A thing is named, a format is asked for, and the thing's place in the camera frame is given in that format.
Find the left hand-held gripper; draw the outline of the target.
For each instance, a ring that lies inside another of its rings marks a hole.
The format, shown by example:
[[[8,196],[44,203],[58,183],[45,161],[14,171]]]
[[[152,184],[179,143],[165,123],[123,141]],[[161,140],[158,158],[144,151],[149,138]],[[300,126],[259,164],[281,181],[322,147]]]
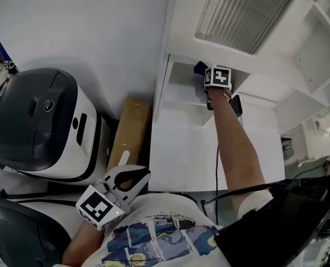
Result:
[[[78,213],[97,230],[104,230],[122,216],[130,213],[132,201],[147,185],[151,171],[145,166],[126,165],[130,152],[124,150],[118,166],[103,178],[115,194],[120,207],[113,205],[93,185],[89,185],[76,203]]]

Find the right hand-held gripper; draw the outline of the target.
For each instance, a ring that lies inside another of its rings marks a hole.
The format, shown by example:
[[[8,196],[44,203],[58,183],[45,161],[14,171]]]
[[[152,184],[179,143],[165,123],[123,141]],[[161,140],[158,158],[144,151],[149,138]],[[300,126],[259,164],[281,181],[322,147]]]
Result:
[[[204,70],[204,92],[207,95],[207,108],[212,111],[212,100],[208,93],[210,87],[220,88],[227,100],[231,100],[231,69],[224,67],[207,67]]]

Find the person's left hand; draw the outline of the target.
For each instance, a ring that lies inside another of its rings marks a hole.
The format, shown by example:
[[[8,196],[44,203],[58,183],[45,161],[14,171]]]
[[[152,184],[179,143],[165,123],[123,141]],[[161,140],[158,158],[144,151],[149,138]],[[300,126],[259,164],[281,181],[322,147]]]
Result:
[[[117,200],[115,194],[111,191],[104,179],[99,179],[94,185],[94,188],[103,194],[113,205],[120,207],[120,203]]]

